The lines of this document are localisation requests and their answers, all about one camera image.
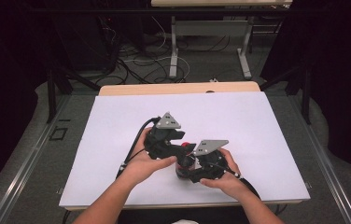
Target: hand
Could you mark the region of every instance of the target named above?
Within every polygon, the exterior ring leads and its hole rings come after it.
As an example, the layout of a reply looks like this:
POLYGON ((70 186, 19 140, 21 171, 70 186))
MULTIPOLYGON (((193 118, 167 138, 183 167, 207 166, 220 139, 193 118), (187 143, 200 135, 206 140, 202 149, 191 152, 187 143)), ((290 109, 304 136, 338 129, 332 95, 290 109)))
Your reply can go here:
MULTIPOLYGON (((237 174, 240 174, 239 167, 236 162, 234 162, 231 153, 223 148, 221 148, 219 151, 225 157, 231 170, 237 174)), ((200 182, 209 188, 221 189, 224 193, 233 197, 234 199, 237 199, 237 197, 241 193, 246 192, 246 190, 249 191, 248 187, 245 184, 243 184, 238 178, 228 172, 226 172, 220 179, 212 180, 202 178, 200 182)))
POLYGON ((128 180, 130 180, 131 184, 134 186, 146 180, 155 171, 168 167, 176 162, 176 157, 174 156, 161 160, 152 160, 146 151, 141 151, 145 147, 144 141, 150 129, 151 128, 146 128, 144 131, 142 131, 140 138, 135 144, 132 152, 132 159, 128 162, 122 175, 120 175, 120 177, 126 177, 128 180))

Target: person's right hand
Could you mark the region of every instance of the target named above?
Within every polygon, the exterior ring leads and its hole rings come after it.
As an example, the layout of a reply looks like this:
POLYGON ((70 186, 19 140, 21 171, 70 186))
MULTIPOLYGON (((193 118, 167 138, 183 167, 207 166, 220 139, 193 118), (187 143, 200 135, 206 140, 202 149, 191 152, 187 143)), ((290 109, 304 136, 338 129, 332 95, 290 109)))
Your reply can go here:
MULTIPOLYGON (((236 162, 234 162, 231 153, 223 148, 221 148, 219 151, 225 157, 231 170, 237 174, 241 174, 239 167, 236 162)), ((238 199, 238 196, 246 192, 246 190, 249 191, 248 187, 245 184, 243 184, 238 178, 236 178, 236 176, 232 175, 229 172, 226 172, 220 179, 216 180, 202 178, 200 180, 200 183, 209 188, 221 189, 224 193, 236 200, 238 199)))

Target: silver bracket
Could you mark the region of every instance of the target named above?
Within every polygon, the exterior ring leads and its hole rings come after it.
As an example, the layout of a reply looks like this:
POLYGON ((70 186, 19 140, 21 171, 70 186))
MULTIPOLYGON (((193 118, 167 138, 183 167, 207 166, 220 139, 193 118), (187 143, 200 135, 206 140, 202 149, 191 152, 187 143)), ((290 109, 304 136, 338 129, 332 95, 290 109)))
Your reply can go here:
POLYGON ((202 140, 199 146, 193 150, 193 154, 195 156, 207 155, 228 143, 228 140, 202 140))
POLYGON ((158 129, 180 129, 181 125, 167 112, 161 117, 161 120, 156 124, 158 129))

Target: black metal bar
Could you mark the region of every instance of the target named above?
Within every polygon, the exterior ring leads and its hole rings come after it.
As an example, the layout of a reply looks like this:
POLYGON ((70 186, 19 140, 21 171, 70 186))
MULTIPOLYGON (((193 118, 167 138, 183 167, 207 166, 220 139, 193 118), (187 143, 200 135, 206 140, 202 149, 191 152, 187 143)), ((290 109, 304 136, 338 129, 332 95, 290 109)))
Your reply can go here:
POLYGON ((271 9, 271 8, 218 8, 218 7, 177 7, 177 8, 123 8, 123 9, 57 9, 26 8, 28 13, 43 16, 292 16, 319 17, 325 15, 326 9, 271 9))

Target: background desk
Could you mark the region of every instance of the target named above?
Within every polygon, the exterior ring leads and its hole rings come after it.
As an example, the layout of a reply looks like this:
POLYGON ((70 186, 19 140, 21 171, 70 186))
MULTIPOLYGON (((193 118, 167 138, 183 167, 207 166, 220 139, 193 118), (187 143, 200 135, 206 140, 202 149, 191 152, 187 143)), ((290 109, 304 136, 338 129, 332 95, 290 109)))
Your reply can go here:
MULTIPOLYGON (((256 7, 290 5, 292 0, 152 0, 154 7, 256 7)), ((254 18, 248 21, 176 21, 172 17, 172 61, 169 77, 176 77, 177 55, 176 37, 178 35, 241 35, 243 45, 237 50, 244 78, 252 78, 246 59, 246 50, 251 35, 254 18)))
MULTIPOLYGON (((167 111, 186 132, 173 144, 228 139, 225 148, 266 203, 310 199, 266 95, 258 90, 253 82, 104 87, 91 110, 60 206, 69 210, 89 206, 114 181, 141 125, 167 111), (121 94, 122 88, 127 95, 105 96, 121 94), (166 90, 169 94, 155 94, 166 90), (191 93, 180 94, 182 90, 191 93), (151 94, 135 95, 141 91, 151 94), (215 93, 197 93, 207 91, 215 93)), ((229 204, 237 202, 219 189, 179 180, 171 166, 138 185, 125 208, 229 204)))

